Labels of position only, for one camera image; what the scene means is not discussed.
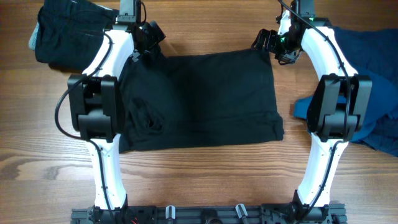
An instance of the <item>blue fabric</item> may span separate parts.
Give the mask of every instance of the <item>blue fabric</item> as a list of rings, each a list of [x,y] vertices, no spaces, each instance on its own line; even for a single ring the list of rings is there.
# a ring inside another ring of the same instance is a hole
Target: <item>blue fabric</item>
[[[369,75],[372,92],[362,129],[353,142],[398,156],[398,29],[356,32],[334,28],[336,41],[359,74]],[[307,118],[312,97],[298,100],[294,116]],[[340,103],[345,98],[339,97]]]

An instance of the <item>wood grain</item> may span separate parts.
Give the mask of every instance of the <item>wood grain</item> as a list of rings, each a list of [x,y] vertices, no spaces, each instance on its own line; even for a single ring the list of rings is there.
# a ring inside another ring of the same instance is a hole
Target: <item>wood grain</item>
[[[98,3],[118,8],[107,0]],[[36,62],[27,47],[41,0],[0,3],[0,223],[68,223],[72,208],[94,202],[90,157],[83,142],[60,134],[53,121],[68,74]],[[259,29],[277,29],[274,0],[150,1],[179,55],[246,49]],[[317,14],[354,30],[397,28],[398,1],[316,1]],[[121,155],[131,205],[235,205],[289,202],[307,165],[305,123],[294,102],[311,95],[315,71],[304,54],[294,66],[274,67],[281,142]],[[72,131],[68,102],[61,123]],[[342,155],[331,199],[345,203],[350,223],[397,223],[398,159],[351,144]]]

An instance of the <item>wooden surface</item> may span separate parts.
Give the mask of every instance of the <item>wooden surface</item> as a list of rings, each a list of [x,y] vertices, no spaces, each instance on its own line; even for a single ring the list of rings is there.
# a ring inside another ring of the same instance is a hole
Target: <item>wooden surface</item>
[[[100,4],[118,8],[117,2]],[[277,29],[275,0],[145,1],[180,55],[248,48],[259,29]],[[0,3],[0,223],[68,223],[72,208],[93,205],[95,185],[83,142],[53,121],[68,74],[36,62],[28,49],[39,0]],[[398,1],[316,1],[317,14],[354,30],[397,28]],[[292,199],[310,152],[294,102],[318,83],[304,54],[294,66],[275,60],[275,88],[285,139],[247,146],[170,149],[121,155],[130,205],[258,205]],[[68,102],[61,122],[71,131]],[[351,144],[341,157],[331,199],[349,223],[398,222],[398,158]]]

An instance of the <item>stacked black cloth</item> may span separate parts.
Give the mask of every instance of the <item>stacked black cloth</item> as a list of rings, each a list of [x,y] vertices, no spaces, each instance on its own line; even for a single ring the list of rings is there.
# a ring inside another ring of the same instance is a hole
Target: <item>stacked black cloth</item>
[[[36,59],[84,70],[103,37],[79,30],[101,31],[117,13],[84,0],[46,0]],[[120,152],[283,139],[268,52],[166,58],[157,47],[127,60],[119,82],[126,109]]]

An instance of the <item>black cloth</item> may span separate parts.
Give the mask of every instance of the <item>black cloth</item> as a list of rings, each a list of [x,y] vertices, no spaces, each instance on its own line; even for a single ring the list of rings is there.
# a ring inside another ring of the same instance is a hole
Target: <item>black cloth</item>
[[[120,151],[282,140],[268,52],[243,50],[128,60]]]
[[[78,13],[83,10],[99,13]],[[103,37],[78,30],[101,31],[117,13],[86,0],[46,0],[36,59],[84,70]],[[138,62],[128,60],[120,84],[126,109],[120,152],[283,139],[267,52],[165,58],[157,47]]]
[[[101,32],[117,14],[117,10],[106,10],[86,0],[45,0],[37,16],[36,60],[54,67],[84,70],[100,49],[103,35],[79,30]]]

